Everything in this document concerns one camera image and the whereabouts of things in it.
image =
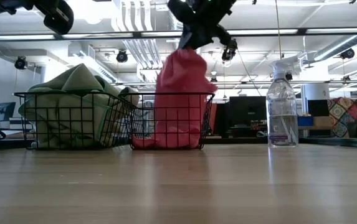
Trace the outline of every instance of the cable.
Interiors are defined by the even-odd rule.
[[[16,75],[15,75],[14,92],[16,92],[16,83],[17,83],[17,69],[16,69]]]
[[[260,91],[259,91],[259,89],[257,88],[257,86],[254,84],[253,79],[252,79],[252,77],[250,76],[249,71],[248,71],[247,68],[246,68],[245,62],[244,62],[243,59],[242,59],[242,55],[239,54],[239,57],[240,57],[240,61],[241,61],[242,64],[243,64],[243,67],[245,67],[247,76],[249,76],[250,81],[253,83],[254,88],[257,90],[257,92],[259,93],[259,95],[262,96],[261,93],[260,93]]]
[[[120,82],[120,69],[119,69],[119,63],[117,62],[117,82]]]
[[[282,44],[281,44],[281,41],[280,41],[280,26],[279,26],[278,0],[275,0],[275,9],[277,10],[279,57],[280,57],[280,59],[282,60]]]
[[[34,64],[33,85],[36,84],[36,69],[37,69],[37,66]]]
[[[345,60],[342,58],[341,59],[341,62],[343,64],[343,75],[344,75],[344,81],[345,81],[345,84],[343,84],[343,97],[346,98],[346,70],[345,70]]]
[[[218,62],[218,60],[216,60],[216,62],[214,63],[213,69],[211,71],[215,71],[217,62]]]
[[[222,72],[224,73],[224,96],[222,98],[226,99],[226,67],[224,66],[224,61],[222,62]]]
[[[0,50],[0,53],[2,54],[2,56],[4,56],[4,57],[8,58],[9,60],[11,60],[11,61],[15,61],[13,58],[8,57],[6,54],[4,54],[4,52],[2,52],[1,50]]]

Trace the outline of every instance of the bottle label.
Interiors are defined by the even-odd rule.
[[[285,134],[281,135],[271,135],[269,136],[272,144],[279,143],[279,142],[286,142],[288,140],[288,136]]]

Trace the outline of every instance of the desk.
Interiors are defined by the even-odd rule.
[[[0,151],[0,223],[357,223],[357,148]]]

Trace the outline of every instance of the black camera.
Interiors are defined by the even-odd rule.
[[[126,53],[126,50],[119,50],[117,57],[116,57],[117,62],[119,63],[125,63],[128,60],[128,56]]]
[[[221,59],[225,62],[232,60],[236,54],[236,49],[238,49],[238,43],[235,39],[232,39],[228,45],[226,45]]]
[[[15,68],[19,70],[27,69],[27,61],[25,56],[19,56],[15,61]]]
[[[346,58],[351,59],[354,57],[354,55],[355,55],[355,51],[353,49],[348,49],[345,52],[341,53],[339,57],[342,59],[346,59]]]

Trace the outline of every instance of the white pillar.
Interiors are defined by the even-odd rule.
[[[307,100],[328,100],[329,99],[329,84],[306,84],[304,87],[304,97]]]

